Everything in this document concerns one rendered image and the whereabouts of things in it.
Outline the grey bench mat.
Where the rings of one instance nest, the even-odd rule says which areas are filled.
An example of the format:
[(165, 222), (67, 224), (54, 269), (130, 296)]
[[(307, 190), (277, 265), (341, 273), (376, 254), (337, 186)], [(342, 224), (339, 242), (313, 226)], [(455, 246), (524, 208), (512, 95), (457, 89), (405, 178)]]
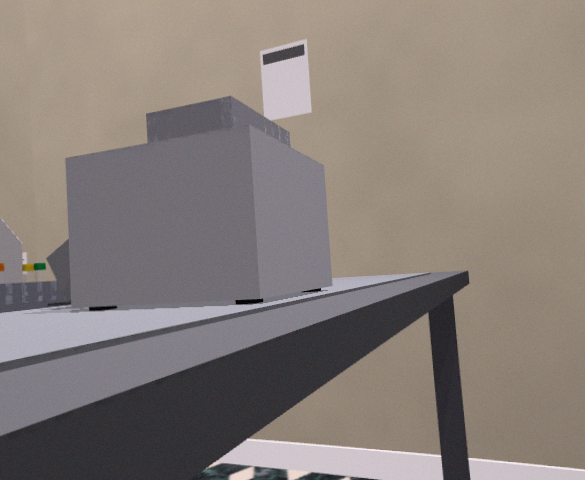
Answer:
[(263, 298), (117, 306), (89, 311), (71, 305), (0, 313), (0, 372), (215, 322), (428, 275), (332, 278), (333, 286)]

